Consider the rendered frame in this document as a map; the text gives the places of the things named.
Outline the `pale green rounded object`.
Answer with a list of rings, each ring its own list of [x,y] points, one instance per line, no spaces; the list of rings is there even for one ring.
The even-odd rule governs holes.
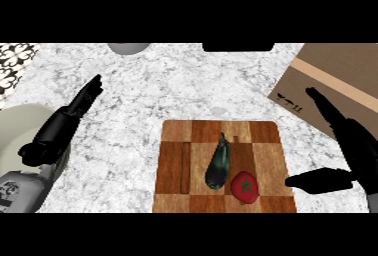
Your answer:
[[[18,155],[21,147],[33,142],[34,136],[55,111],[40,104],[24,104],[0,111],[0,177],[9,171],[39,173],[37,167],[27,166]],[[71,143],[55,166],[58,179],[67,167]]]

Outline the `grey round bowl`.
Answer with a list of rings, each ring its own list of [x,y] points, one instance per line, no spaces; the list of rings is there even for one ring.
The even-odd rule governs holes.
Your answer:
[[[149,44],[148,43],[109,43],[111,50],[120,55],[133,55],[142,52]]]

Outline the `checkered wooden cutting board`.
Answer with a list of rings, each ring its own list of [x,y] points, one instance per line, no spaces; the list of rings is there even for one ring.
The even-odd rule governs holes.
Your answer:
[[[154,211],[297,210],[278,125],[272,121],[163,123]]]

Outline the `red tomato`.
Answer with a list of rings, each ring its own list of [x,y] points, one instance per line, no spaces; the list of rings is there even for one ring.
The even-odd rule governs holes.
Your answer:
[[[232,182],[231,182],[231,191],[235,198],[244,204],[253,204],[259,198],[259,186],[257,180],[253,174],[247,171],[241,171]]]

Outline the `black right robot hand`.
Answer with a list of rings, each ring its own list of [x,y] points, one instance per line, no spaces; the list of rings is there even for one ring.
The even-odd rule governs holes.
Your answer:
[[[315,87],[306,89],[327,120],[350,170],[322,167],[285,179],[285,186],[309,194],[350,189],[358,181],[368,195],[378,194],[378,140],[362,124],[346,118]]]

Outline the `brown cardboard box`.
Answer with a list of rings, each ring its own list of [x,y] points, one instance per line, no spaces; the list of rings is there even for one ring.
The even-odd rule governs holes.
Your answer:
[[[306,43],[269,95],[275,103],[334,137],[306,93],[310,87],[378,139],[378,43]]]

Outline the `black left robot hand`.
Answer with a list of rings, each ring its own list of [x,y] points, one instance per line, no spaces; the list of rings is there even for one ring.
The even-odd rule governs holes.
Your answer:
[[[71,103],[62,106],[49,117],[33,142],[21,147],[18,155],[27,166],[52,165],[64,155],[80,120],[104,91],[101,78],[102,76],[96,75],[87,82]]]

